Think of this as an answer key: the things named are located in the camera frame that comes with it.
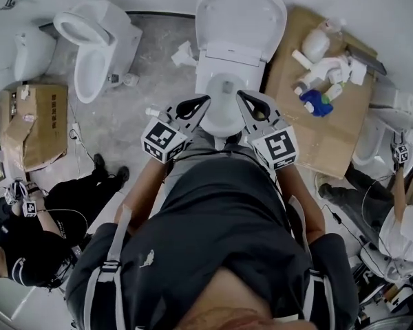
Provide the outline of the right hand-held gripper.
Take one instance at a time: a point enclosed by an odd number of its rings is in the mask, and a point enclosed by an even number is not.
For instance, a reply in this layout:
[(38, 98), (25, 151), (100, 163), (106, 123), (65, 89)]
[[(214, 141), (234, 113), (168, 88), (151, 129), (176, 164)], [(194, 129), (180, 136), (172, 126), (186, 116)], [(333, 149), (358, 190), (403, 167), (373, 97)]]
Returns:
[[(291, 125), (274, 121), (280, 117), (274, 99), (258, 91), (238, 91), (236, 100), (258, 160), (273, 171), (294, 164), (299, 157), (297, 138)], [(256, 121), (274, 123), (258, 129)]]

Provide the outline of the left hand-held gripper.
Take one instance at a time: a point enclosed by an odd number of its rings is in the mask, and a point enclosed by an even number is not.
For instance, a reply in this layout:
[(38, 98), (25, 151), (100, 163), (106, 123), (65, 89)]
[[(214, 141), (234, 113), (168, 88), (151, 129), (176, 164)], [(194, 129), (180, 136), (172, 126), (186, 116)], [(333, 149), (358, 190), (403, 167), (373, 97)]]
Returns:
[(140, 137), (143, 151), (163, 164), (173, 160), (192, 140), (210, 104), (208, 95), (195, 93), (174, 98), (168, 112), (146, 108), (151, 119)]

